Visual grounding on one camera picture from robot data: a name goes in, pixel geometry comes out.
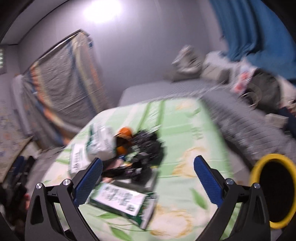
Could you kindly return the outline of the green white tissue pack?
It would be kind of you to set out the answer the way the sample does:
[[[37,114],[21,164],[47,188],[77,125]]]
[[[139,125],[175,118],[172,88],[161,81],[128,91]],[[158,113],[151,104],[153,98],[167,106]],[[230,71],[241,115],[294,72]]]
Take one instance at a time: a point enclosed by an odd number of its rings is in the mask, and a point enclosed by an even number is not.
[[[157,201],[154,192],[141,193],[111,183],[100,184],[89,197],[91,205],[122,216],[142,230],[147,229]]]

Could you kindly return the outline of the torn white tissue wrapper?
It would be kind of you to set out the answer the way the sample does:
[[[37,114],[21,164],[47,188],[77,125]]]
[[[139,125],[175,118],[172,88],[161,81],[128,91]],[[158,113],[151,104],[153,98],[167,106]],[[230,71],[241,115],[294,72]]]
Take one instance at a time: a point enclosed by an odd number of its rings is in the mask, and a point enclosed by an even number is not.
[[[107,161],[116,156],[115,137],[110,126],[92,124],[84,144],[72,144],[68,172],[75,176],[96,158]]]

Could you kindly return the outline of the orange peel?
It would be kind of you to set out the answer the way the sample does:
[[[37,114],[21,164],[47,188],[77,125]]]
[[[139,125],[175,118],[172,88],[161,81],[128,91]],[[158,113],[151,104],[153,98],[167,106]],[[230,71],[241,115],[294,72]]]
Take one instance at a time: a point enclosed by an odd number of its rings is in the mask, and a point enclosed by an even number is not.
[[[116,140],[116,154],[127,155],[129,148],[132,146],[132,130],[125,126],[121,128],[115,135]]]

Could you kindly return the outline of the yellow rimmed trash bin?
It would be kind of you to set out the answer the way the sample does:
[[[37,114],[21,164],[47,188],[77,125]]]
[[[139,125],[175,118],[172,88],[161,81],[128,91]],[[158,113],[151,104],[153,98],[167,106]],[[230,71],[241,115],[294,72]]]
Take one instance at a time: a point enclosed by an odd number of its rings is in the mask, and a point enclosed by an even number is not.
[[[282,154],[267,154],[252,168],[249,183],[262,188],[270,227],[288,226],[295,214],[295,163]]]

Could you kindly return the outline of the cartoon print cloth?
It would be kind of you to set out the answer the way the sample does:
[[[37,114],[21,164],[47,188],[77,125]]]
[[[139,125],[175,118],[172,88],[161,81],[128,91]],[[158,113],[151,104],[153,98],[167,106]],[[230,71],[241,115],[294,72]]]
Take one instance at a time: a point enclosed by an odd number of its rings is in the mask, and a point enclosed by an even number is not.
[[[10,114],[6,102],[1,100],[1,183],[5,180],[16,158],[31,142],[33,136],[24,137]]]

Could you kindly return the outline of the green floral table cloth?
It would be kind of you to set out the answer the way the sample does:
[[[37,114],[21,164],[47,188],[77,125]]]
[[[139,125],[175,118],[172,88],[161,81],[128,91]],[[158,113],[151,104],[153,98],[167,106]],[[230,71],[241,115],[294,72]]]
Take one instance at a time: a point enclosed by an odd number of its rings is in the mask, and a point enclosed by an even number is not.
[[[176,98],[105,110],[67,145],[43,178],[72,179],[92,161],[92,134],[111,134],[105,171],[79,210],[100,240],[196,240],[217,211],[194,170],[201,157],[233,180],[226,145],[200,100]]]

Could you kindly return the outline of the black backpack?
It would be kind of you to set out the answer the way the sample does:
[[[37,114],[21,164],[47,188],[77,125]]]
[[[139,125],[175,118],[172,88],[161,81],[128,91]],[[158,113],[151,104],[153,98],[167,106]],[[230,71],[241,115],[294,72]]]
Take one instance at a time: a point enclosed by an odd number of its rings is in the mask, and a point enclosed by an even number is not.
[[[247,85],[245,93],[255,94],[255,107],[265,113],[276,113],[280,108],[281,89],[276,77],[257,68]]]

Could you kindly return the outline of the striped grey hanging sheet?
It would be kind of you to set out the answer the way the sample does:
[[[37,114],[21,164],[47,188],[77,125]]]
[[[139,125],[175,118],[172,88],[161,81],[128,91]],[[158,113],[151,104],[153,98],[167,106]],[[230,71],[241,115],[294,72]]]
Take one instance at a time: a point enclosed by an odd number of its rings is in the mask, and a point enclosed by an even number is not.
[[[42,149],[67,145],[110,102],[92,40],[77,31],[36,60],[23,75],[23,106]]]

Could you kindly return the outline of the baby picture pack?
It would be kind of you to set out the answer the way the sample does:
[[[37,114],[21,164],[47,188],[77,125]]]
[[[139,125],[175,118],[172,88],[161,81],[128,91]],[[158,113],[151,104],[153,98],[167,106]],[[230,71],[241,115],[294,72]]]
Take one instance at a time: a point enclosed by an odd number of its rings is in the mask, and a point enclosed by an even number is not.
[[[238,79],[232,88],[232,91],[239,95],[243,94],[247,89],[247,85],[249,84],[251,78],[252,72],[250,71],[250,69],[245,66],[242,66],[240,68]]]

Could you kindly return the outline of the grey brown cushion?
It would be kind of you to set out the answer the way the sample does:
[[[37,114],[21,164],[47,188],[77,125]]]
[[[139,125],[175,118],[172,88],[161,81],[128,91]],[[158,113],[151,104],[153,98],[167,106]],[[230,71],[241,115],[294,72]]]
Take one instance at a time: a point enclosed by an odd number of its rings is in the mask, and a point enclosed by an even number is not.
[[[227,84],[230,78],[230,70],[212,64],[203,65],[201,77],[215,81],[217,84]]]

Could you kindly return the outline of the plush tiger in plastic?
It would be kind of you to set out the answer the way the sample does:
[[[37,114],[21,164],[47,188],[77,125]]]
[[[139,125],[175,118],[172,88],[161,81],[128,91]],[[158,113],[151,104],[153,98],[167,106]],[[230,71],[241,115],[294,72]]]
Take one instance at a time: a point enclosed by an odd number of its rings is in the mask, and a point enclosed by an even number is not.
[[[193,75],[200,73],[204,56],[197,53],[193,46],[184,45],[171,63],[178,73]]]

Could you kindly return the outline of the blue curtain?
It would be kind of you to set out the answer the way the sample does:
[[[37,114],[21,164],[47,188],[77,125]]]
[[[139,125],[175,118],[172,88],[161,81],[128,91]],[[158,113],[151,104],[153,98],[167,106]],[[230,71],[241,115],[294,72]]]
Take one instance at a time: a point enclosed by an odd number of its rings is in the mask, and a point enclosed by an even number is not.
[[[211,1],[231,61],[254,66],[295,83],[295,40],[263,1]]]

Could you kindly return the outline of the wall window vent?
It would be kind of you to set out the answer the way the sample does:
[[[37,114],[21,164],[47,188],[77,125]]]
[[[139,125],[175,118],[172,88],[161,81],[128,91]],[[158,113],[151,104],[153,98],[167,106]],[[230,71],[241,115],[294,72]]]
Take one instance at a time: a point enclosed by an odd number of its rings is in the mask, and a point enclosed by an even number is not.
[[[6,73],[6,45],[0,46],[0,75]]]

